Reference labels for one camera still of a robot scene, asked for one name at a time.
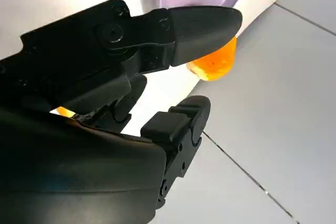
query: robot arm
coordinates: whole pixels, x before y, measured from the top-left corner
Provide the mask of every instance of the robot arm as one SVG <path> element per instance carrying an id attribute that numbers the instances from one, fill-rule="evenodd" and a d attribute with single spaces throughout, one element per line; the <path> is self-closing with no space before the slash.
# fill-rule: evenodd
<path id="1" fill-rule="evenodd" d="M 190 166 L 210 102 L 186 98 L 141 137 L 120 134 L 143 74 L 217 50 L 241 23 L 232 8 L 131 17 L 110 0 L 22 35 L 23 50 L 0 61 L 1 222 L 148 223 Z M 49 113 L 59 106 L 76 115 Z"/>

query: tile grout line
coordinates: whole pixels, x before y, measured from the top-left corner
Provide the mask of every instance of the tile grout line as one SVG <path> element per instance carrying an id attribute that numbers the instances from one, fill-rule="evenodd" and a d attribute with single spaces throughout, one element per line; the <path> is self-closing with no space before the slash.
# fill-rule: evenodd
<path id="1" fill-rule="evenodd" d="M 286 10 L 286 11 L 288 11 L 289 13 L 292 13 L 293 15 L 295 15 L 295 16 L 297 16 L 297 17 L 303 19 L 304 21 L 306 21 L 306 22 L 312 24 L 313 26 L 316 26 L 316 27 L 318 27 L 318 28 L 320 28 L 320 29 L 326 31 L 326 32 L 329 33 L 329 34 L 331 34 L 331 35 L 333 35 L 333 36 L 336 36 L 336 33 L 333 32 L 332 30 L 329 30 L 329 29 L 327 29 L 327 28 L 325 28 L 325 27 L 323 27 L 323 26 L 321 26 L 321 25 L 319 25 L 319 24 L 317 24 L 317 23 L 315 23 L 315 22 L 313 22 L 313 21 L 311 21 L 311 20 L 309 20 L 309 19 L 307 19 L 307 18 L 301 16 L 300 14 L 297 14 L 296 12 L 293 12 L 292 10 L 290 10 L 290 9 L 288 9 L 288 8 L 286 8 L 286 7 L 284 7 L 283 5 L 280 5 L 279 3 L 275 2 L 274 5 L 276 5 L 276 6 L 280 7 L 280 8 L 282 8 L 282 9 L 284 9 L 284 10 Z"/>
<path id="2" fill-rule="evenodd" d="M 248 171 L 246 171 L 241 165 L 239 165 L 223 148 L 221 148 L 208 134 L 203 131 L 203 134 L 219 148 L 247 177 L 249 177 L 275 204 L 278 205 L 290 218 L 292 218 L 296 224 L 300 224 L 298 220 L 294 218 L 294 216 L 276 199 L 274 198 L 265 188 L 256 181 L 255 178 L 252 177 Z"/>

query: orange object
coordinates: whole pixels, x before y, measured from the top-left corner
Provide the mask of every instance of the orange object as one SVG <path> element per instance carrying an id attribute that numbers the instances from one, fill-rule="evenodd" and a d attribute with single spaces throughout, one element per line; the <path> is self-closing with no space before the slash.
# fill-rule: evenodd
<path id="1" fill-rule="evenodd" d="M 60 115 L 66 116 L 67 118 L 70 118 L 75 114 L 75 112 L 72 112 L 71 110 L 67 110 L 66 108 L 63 108 L 63 107 L 58 107 L 56 110 Z"/>
<path id="2" fill-rule="evenodd" d="M 235 61 L 237 38 L 221 49 L 187 63 L 188 69 L 204 81 L 218 80 L 230 71 Z"/>

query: black plastic housing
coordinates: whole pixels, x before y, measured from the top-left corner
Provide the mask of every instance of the black plastic housing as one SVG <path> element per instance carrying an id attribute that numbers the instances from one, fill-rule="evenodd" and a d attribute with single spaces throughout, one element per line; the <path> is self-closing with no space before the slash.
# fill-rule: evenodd
<path id="1" fill-rule="evenodd" d="M 5 224 L 142 224 L 155 216 L 163 149 L 53 114 L 0 107 Z"/>

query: screw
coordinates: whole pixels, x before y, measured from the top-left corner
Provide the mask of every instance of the screw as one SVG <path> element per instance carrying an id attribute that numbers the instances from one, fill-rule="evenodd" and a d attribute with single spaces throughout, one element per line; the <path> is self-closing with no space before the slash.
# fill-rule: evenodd
<path id="1" fill-rule="evenodd" d="M 102 31 L 103 39 L 110 43 L 121 41 L 123 37 L 123 30 L 117 24 L 109 24 Z"/>
<path id="2" fill-rule="evenodd" d="M 168 18 L 160 20 L 160 25 L 165 31 L 168 31 L 170 29 Z"/>
<path id="3" fill-rule="evenodd" d="M 125 8 L 123 8 L 122 6 L 114 6 L 114 7 L 112 7 L 112 11 L 117 16 L 122 16 L 125 13 Z"/>
<path id="4" fill-rule="evenodd" d="M 17 81 L 17 85 L 20 87 L 27 86 L 27 80 L 20 79 Z"/>

